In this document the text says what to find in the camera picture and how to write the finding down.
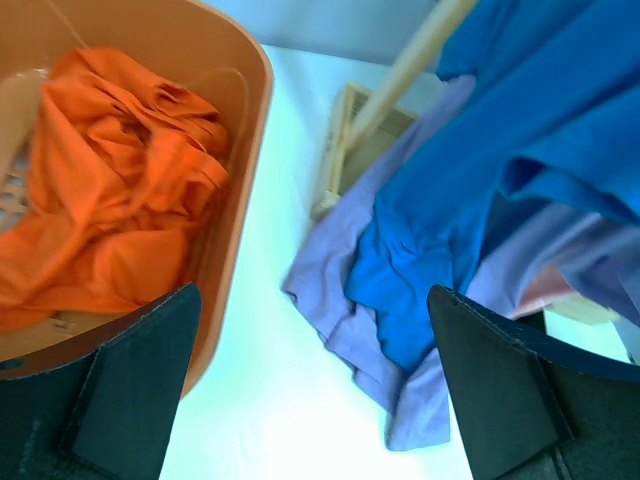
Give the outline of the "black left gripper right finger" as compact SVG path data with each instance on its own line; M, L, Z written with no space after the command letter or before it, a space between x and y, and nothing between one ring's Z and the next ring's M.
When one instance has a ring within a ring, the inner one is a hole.
M474 478L638 478L638 366L446 287L427 306Z

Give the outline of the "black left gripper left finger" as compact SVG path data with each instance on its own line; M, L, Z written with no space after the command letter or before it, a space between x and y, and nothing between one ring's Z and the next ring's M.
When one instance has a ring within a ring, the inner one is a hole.
M186 284L100 327L1 363L4 479L156 479L202 300Z

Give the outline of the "orange t shirt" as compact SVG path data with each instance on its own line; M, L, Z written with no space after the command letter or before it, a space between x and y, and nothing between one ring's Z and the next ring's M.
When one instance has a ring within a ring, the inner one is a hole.
M112 48L79 48L41 90L28 211L1 237L1 329L125 314L184 278L221 200L218 110Z

